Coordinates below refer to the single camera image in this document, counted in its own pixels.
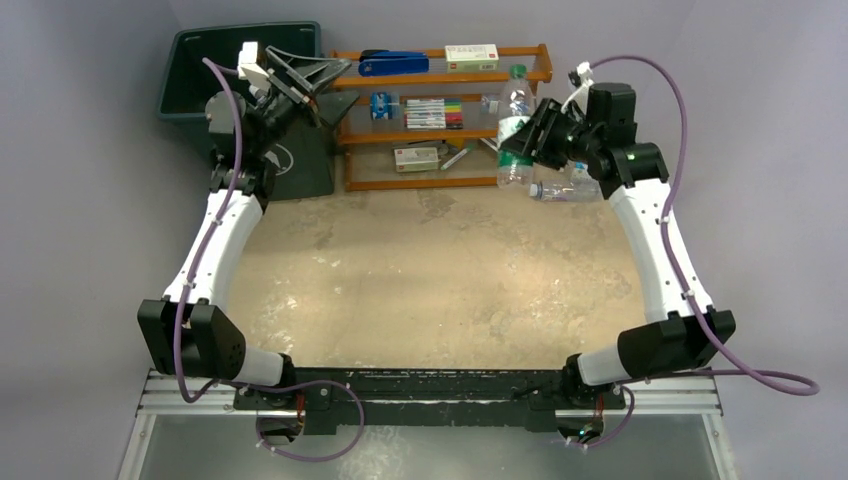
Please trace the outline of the green white label bottle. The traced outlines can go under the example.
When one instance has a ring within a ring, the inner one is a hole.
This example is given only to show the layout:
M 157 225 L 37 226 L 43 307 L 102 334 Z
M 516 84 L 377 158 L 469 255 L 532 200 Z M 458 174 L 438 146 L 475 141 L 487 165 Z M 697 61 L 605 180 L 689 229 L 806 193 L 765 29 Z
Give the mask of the green white label bottle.
M 509 79 L 498 98 L 497 134 L 499 188 L 518 188 L 532 181 L 533 161 L 530 157 L 507 151 L 503 143 L 516 134 L 536 109 L 536 98 L 527 79 L 527 67 L 512 65 Z

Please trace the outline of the clear bottle white cap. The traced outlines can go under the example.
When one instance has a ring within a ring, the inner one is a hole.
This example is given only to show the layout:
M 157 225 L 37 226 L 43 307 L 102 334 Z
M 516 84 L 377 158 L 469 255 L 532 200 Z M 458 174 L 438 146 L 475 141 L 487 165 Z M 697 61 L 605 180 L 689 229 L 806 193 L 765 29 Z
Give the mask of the clear bottle white cap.
M 600 201 L 600 187 L 594 182 L 539 181 L 532 183 L 528 196 L 537 201 L 591 203 Z

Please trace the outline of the white blue label bottle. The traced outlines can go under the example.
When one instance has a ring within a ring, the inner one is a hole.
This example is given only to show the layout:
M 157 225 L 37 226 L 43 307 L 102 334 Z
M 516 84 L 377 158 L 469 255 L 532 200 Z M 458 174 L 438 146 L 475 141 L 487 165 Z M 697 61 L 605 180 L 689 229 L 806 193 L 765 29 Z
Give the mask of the white blue label bottle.
M 571 180 L 574 183 L 592 182 L 593 178 L 588 172 L 588 166 L 582 162 L 573 162 L 571 171 Z

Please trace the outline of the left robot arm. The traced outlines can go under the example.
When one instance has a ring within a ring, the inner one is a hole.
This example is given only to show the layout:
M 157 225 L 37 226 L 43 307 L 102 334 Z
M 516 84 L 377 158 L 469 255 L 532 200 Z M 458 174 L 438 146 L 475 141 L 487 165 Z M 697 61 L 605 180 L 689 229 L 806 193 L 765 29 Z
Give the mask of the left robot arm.
M 298 125 L 337 127 L 359 96 L 331 86 L 352 62 L 245 42 L 232 72 L 247 95 L 233 89 L 227 69 L 203 62 L 219 83 L 203 110 L 214 162 L 205 215 L 176 277 L 160 298 L 140 304 L 137 321 L 155 370 L 175 376 L 188 401 L 195 396 L 186 380 L 199 377 L 259 389 L 284 409 L 298 395 L 291 358 L 250 346 L 226 314 L 226 295 L 274 190 L 274 148 Z

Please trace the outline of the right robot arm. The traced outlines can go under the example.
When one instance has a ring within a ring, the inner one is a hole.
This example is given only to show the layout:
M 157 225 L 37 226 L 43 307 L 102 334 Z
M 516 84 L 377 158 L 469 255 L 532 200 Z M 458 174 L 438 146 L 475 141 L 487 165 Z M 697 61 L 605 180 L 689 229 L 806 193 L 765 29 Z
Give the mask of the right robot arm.
M 718 310 L 699 283 L 676 219 L 666 209 L 672 189 L 660 148 L 637 138 L 636 93 L 624 83 L 588 89 L 584 110 L 542 99 L 501 148 L 549 167 L 580 162 L 599 183 L 633 253 L 645 323 L 615 344 L 566 362 L 564 399 L 584 407 L 601 386 L 704 367 L 735 332 L 729 310 Z

